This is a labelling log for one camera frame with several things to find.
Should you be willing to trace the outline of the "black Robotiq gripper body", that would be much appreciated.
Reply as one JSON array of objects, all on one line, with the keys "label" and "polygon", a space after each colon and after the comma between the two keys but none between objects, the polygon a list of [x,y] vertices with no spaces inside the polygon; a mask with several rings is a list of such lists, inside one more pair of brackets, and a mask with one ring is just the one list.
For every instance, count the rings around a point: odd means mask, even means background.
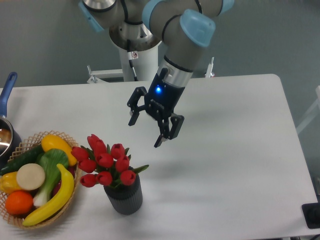
[{"label": "black Robotiq gripper body", "polygon": [[147,94],[144,96],[146,113],[150,115],[159,124],[168,122],[169,118],[177,118],[177,122],[183,122],[182,115],[176,115],[174,109],[185,90],[185,87],[176,87],[166,82],[169,74],[161,72],[156,74]]}]

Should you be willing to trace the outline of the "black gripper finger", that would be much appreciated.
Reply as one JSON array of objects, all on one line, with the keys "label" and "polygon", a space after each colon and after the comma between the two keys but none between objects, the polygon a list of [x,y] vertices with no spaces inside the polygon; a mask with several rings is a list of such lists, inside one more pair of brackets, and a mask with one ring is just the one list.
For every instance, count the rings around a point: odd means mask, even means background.
[{"label": "black gripper finger", "polygon": [[154,144],[154,147],[158,148],[166,140],[172,140],[178,136],[185,118],[183,115],[173,113],[170,118],[165,117],[164,119],[158,115],[156,120],[160,134]]},{"label": "black gripper finger", "polygon": [[131,118],[128,122],[129,126],[135,125],[140,115],[140,112],[146,109],[145,105],[138,106],[138,102],[140,98],[144,97],[147,93],[148,92],[146,88],[144,86],[140,86],[133,91],[131,97],[129,98],[127,102],[127,106],[130,108],[130,115],[131,115]]}]

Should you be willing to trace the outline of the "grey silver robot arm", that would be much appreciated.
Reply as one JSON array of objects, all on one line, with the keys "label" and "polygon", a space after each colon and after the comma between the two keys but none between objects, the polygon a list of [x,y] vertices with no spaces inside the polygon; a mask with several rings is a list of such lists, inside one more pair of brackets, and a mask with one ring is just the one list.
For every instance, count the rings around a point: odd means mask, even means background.
[{"label": "grey silver robot arm", "polygon": [[108,30],[118,48],[123,79],[150,81],[127,102],[136,123],[145,111],[158,124],[155,147],[176,138],[184,122],[174,109],[216,29],[213,21],[232,0],[82,0],[78,6],[96,31]]}]

